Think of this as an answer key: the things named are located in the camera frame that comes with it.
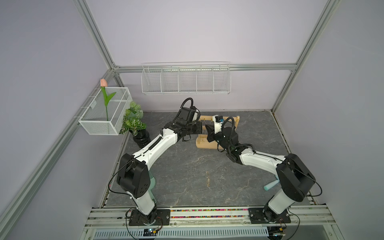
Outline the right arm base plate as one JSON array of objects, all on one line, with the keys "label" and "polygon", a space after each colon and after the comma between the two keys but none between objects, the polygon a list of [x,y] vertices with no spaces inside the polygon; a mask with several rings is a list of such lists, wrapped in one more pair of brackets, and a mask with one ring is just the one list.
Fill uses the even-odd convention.
[{"label": "right arm base plate", "polygon": [[252,224],[289,224],[291,219],[288,211],[284,210],[281,214],[276,214],[270,209],[248,208],[250,221]]}]

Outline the wooden jewelry display stand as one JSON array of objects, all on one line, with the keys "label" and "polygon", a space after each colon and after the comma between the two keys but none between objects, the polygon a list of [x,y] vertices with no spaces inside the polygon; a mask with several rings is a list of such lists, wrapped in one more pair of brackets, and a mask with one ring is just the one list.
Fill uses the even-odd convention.
[{"label": "wooden jewelry display stand", "polygon": [[205,124],[212,124],[213,120],[215,119],[215,116],[201,116],[200,122],[202,123],[202,134],[198,135],[196,139],[196,146],[199,149],[216,149],[217,148],[217,142],[208,142],[207,137],[207,130]]}]

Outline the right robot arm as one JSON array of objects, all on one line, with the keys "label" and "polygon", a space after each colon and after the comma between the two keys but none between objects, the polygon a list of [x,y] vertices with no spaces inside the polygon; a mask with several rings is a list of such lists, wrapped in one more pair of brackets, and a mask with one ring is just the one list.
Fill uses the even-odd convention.
[{"label": "right robot arm", "polygon": [[257,152],[251,144],[240,144],[238,134],[230,127],[215,131],[206,126],[208,142],[216,142],[234,163],[256,167],[278,177],[281,189],[264,206],[260,219],[274,222],[295,202],[302,202],[316,183],[316,178],[295,154],[276,156]]}]

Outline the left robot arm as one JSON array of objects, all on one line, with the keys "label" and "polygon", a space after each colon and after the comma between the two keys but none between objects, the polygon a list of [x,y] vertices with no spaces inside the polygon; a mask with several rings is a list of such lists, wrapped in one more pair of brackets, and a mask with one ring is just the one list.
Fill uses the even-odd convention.
[{"label": "left robot arm", "polygon": [[156,204],[150,194],[150,169],[156,160],[171,146],[185,136],[202,133],[202,123],[181,126],[170,122],[161,129],[161,133],[136,153],[124,154],[120,161],[117,184],[132,197],[137,210],[144,217],[152,217]]}]

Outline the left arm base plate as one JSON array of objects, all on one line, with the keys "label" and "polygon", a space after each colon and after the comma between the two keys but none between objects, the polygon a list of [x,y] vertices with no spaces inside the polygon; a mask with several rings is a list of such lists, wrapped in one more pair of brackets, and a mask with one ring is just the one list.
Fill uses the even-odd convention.
[{"label": "left arm base plate", "polygon": [[170,209],[154,209],[149,215],[144,215],[139,210],[132,210],[131,216],[128,217],[129,226],[168,226],[171,220],[170,215]]}]

